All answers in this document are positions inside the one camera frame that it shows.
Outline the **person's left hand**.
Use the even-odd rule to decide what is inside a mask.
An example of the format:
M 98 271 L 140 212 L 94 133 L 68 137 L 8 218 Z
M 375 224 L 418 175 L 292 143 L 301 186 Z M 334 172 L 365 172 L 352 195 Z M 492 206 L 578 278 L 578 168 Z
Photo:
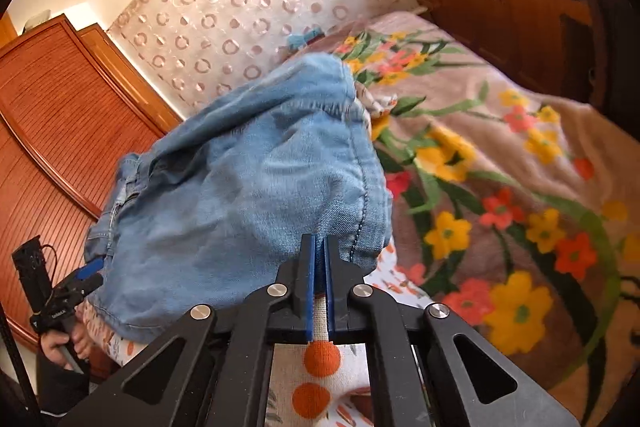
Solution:
M 70 363 L 64 355 L 64 350 L 70 352 L 67 345 L 73 343 L 73 351 L 81 362 L 87 362 L 90 358 L 93 342 L 87 332 L 86 326 L 76 321 L 69 333 L 50 329 L 40 336 L 40 346 L 44 356 L 52 363 L 73 371 L 78 363 Z

